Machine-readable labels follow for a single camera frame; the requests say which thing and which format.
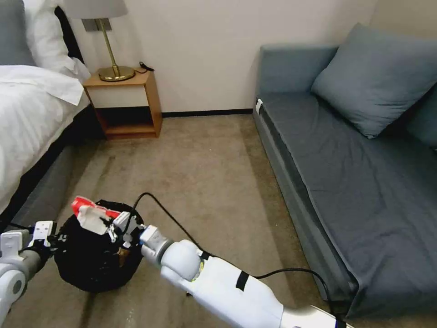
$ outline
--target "lamp stem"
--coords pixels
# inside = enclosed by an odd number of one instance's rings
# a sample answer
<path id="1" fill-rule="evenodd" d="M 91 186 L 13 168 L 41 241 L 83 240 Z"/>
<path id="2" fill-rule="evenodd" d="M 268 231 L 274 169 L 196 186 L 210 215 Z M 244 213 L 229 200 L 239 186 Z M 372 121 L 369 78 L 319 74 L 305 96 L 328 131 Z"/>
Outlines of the lamp stem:
<path id="1" fill-rule="evenodd" d="M 114 70 L 115 76 L 120 76 L 120 70 L 118 69 L 117 63 L 115 63 L 114 54 L 112 53 L 111 44 L 109 43 L 108 34 L 106 34 L 105 25 L 103 24 L 103 21 L 98 18 L 97 19 L 100 25 L 100 29 L 103 32 L 103 37 L 105 38 L 106 46 L 108 47 L 109 56 L 111 57 L 112 62 L 112 69 Z"/>

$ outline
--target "bed frame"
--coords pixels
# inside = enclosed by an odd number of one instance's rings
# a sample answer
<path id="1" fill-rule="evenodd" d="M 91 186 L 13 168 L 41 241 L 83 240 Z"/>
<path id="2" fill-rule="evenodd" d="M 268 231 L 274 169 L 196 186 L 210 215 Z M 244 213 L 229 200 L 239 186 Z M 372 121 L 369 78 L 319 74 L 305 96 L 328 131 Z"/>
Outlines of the bed frame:
<path id="1" fill-rule="evenodd" d="M 64 11 L 57 7 L 68 56 L 83 62 L 83 57 Z M 84 138 L 103 138 L 103 132 L 91 106 L 82 110 L 50 146 L 43 157 L 20 180 L 18 190 L 8 207 L 0 214 L 0 232 L 10 222 L 31 225 L 37 220 L 55 220 L 68 187 L 73 151 L 72 145 Z"/>

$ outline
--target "white pillow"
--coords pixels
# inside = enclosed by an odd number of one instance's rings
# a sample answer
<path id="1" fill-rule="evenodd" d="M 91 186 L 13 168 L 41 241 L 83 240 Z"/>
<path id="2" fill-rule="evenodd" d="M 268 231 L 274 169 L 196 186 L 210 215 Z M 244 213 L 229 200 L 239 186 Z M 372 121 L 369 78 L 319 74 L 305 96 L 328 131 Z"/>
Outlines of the white pillow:
<path id="1" fill-rule="evenodd" d="M 32 56 L 39 67 L 58 73 L 77 73 L 68 56 L 61 24 L 55 15 L 60 0 L 24 0 L 26 37 Z"/>

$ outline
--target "baseboard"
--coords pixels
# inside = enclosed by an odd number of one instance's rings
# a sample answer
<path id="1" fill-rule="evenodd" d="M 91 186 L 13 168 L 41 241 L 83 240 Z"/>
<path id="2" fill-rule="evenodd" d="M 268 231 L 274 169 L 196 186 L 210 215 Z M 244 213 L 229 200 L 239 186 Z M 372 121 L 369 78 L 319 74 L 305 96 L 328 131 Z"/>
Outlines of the baseboard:
<path id="1" fill-rule="evenodd" d="M 200 111 L 200 112 L 165 112 L 165 113 L 163 113 L 163 118 L 190 117 L 190 116 L 252 114 L 252 112 L 253 112 L 252 108 L 230 109 L 230 110 L 214 110 L 214 111 Z"/>

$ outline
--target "white wall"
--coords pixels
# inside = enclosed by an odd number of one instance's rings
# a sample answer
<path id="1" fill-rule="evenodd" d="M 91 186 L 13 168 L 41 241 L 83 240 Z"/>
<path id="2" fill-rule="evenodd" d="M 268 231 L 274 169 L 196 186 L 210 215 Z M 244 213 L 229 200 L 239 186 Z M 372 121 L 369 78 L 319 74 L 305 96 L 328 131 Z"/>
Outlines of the white wall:
<path id="1" fill-rule="evenodd" d="M 423 37 L 437 36 L 437 0 L 380 0 L 371 25 Z"/>
<path id="2" fill-rule="evenodd" d="M 165 112 L 250 108 L 260 45 L 340 42 L 377 0 L 125 0 L 111 19 L 119 65 L 156 69 Z M 110 64 L 100 32 L 71 20 L 91 70 Z"/>

